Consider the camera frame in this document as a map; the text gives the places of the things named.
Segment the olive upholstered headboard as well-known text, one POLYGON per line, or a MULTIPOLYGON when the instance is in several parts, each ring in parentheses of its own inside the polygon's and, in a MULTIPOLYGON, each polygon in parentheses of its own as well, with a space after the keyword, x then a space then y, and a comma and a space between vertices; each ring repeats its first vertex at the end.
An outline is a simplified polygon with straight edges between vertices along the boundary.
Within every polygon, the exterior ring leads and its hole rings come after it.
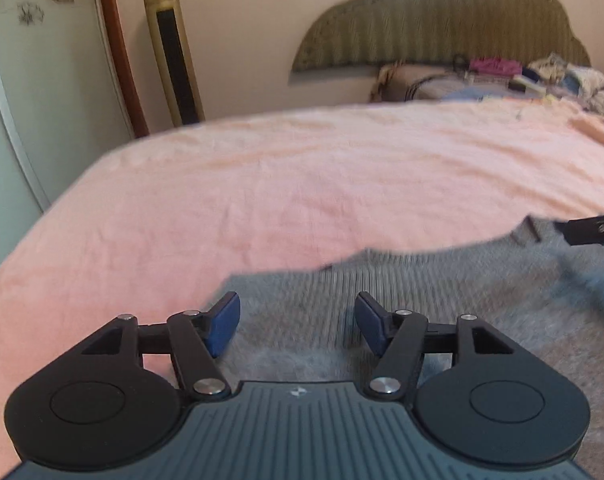
POLYGON ((291 70, 446 64, 458 55, 528 64, 550 53, 590 64, 558 0, 347 0, 311 25, 291 70))

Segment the white remote control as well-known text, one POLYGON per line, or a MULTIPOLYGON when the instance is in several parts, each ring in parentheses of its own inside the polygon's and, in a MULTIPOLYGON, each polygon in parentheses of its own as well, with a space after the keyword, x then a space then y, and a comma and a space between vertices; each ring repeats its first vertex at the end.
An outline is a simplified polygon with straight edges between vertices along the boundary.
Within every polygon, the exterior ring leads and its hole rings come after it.
POLYGON ((508 88, 522 93, 529 92, 537 96, 546 96, 547 87, 523 75, 513 76, 508 82, 508 88))

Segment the frosted floral wardrobe door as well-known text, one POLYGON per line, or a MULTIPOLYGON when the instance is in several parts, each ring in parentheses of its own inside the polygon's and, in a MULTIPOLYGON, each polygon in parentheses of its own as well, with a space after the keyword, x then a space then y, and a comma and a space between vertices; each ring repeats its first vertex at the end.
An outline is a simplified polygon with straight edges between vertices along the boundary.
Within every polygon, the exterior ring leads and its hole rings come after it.
POLYGON ((133 137, 100 0, 0 0, 0 263, 133 137))

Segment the pile of clothes and bedding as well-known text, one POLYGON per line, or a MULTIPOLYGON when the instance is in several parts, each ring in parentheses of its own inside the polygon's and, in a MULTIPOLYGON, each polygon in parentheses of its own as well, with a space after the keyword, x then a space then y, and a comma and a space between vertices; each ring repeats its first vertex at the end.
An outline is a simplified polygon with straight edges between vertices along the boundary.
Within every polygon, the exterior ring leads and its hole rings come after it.
POLYGON ((604 118, 604 74, 564 61, 557 53, 523 65, 506 58, 456 55, 447 66, 397 62, 382 66, 370 101, 483 101, 485 99, 568 100, 604 118), (510 90, 509 80, 526 76, 547 87, 546 96, 510 90))

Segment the grey and navy knit sweater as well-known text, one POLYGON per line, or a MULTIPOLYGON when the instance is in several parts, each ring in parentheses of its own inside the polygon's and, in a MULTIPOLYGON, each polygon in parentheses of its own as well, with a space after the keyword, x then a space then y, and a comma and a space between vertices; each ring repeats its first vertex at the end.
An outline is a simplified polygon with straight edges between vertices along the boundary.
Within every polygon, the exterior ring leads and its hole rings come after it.
POLYGON ((548 220, 442 252, 364 250, 323 269, 233 275, 241 320, 219 367, 242 380, 363 380, 375 360, 353 314, 360 292, 433 323, 483 318, 569 378, 590 402, 579 464, 604 479, 604 245, 570 246, 548 220))

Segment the pink bed sheet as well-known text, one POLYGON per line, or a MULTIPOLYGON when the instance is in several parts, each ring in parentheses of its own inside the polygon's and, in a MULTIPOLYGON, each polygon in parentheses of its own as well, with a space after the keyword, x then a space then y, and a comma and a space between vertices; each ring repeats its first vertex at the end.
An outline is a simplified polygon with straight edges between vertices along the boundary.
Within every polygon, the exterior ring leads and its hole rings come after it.
POLYGON ((162 321, 232 274, 596 214, 604 120, 566 101, 314 108, 131 143, 87 170, 0 266, 0 477, 17 462, 9 394, 119 313, 162 321))

